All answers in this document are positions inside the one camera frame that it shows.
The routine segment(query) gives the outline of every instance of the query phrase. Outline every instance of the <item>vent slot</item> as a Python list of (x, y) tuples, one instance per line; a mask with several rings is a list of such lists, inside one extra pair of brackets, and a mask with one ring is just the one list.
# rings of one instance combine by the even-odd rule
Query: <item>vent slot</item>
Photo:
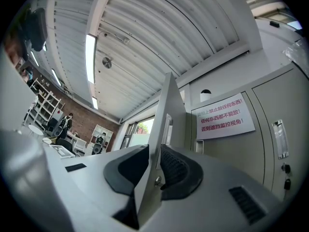
[(265, 216), (265, 212), (257, 205), (243, 187), (231, 188), (229, 192), (246, 216), (250, 225)]

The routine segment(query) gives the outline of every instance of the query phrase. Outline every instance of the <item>green tree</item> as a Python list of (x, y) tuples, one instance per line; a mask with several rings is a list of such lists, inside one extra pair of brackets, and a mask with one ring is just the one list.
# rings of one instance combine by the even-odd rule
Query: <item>green tree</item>
[(148, 127), (145, 124), (139, 123), (137, 125), (137, 129), (136, 130), (138, 130), (139, 128), (142, 128), (146, 132), (146, 134), (148, 134)]

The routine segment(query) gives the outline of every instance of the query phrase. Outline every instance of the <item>open cabinet door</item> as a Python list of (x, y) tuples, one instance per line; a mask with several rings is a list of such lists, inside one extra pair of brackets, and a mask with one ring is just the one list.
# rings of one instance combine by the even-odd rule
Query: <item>open cabinet door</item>
[(140, 226), (161, 204), (160, 186), (155, 187), (158, 176), (164, 178), (160, 168), (160, 147), (167, 144), (184, 147), (185, 107), (172, 73), (165, 78), (158, 109), (149, 137), (149, 165), (135, 188), (136, 207)]

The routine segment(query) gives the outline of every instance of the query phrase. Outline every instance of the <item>shelving unit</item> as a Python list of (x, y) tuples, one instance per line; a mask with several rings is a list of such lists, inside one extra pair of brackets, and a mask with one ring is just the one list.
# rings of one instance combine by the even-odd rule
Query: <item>shelving unit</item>
[(61, 99), (58, 100), (51, 91), (48, 91), (38, 81), (38, 79), (35, 79), (30, 88), (35, 90), (35, 86), (37, 84), (40, 85), (40, 90), (38, 94), (39, 101), (37, 105), (30, 111), (29, 117), (33, 119), (33, 123), (36, 123), (41, 127), (43, 122), (48, 122), (51, 119), (56, 108), (58, 107), (59, 109), (61, 109), (64, 104), (60, 103)]
[(103, 134), (103, 133), (106, 133), (106, 137), (105, 137), (105, 143), (103, 145), (103, 150), (106, 151), (107, 147), (108, 147), (108, 144), (110, 143), (110, 140), (112, 138), (112, 134), (113, 132), (108, 130), (108, 129), (105, 129), (104, 127), (102, 126), (99, 126), (99, 125), (96, 125), (93, 133), (92, 133), (92, 137), (91, 137), (91, 140), (90, 140), (90, 145), (93, 147), (93, 145), (96, 143), (96, 139), (97, 137), (100, 135), (100, 134)]

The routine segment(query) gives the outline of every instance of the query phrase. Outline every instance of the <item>ceiling fixture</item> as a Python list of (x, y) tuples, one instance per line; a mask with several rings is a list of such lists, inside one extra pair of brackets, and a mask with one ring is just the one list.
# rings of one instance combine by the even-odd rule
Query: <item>ceiling fixture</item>
[(44, 43), (44, 45), (43, 45), (43, 51), (44, 51), (44, 52), (47, 51), (47, 48), (46, 48), (46, 41), (45, 41), (45, 43)]
[(96, 98), (92, 97), (92, 103), (93, 103), (93, 107), (95, 109), (98, 109), (98, 100)]
[(102, 64), (104, 65), (105, 68), (110, 69), (112, 67), (112, 62), (109, 58), (105, 57), (102, 60)]
[(39, 66), (39, 64), (38, 64), (37, 60), (35, 59), (35, 56), (34, 56), (34, 54), (33, 54), (33, 52), (32, 52), (32, 51), (31, 51), (31, 54), (32, 54), (32, 57), (33, 57), (33, 59), (34, 59), (35, 63), (37, 64), (37, 66)]
[(60, 83), (60, 81), (59, 81), (59, 79), (58, 79), (58, 77), (57, 77), (57, 75), (56, 75), (55, 70), (54, 70), (54, 69), (52, 69), (52, 72), (53, 72), (54, 77), (55, 77), (56, 81), (58, 82), (59, 86), (61, 86), (61, 83)]
[(86, 35), (86, 72), (90, 83), (95, 83), (95, 56), (96, 56), (97, 37), (91, 34)]

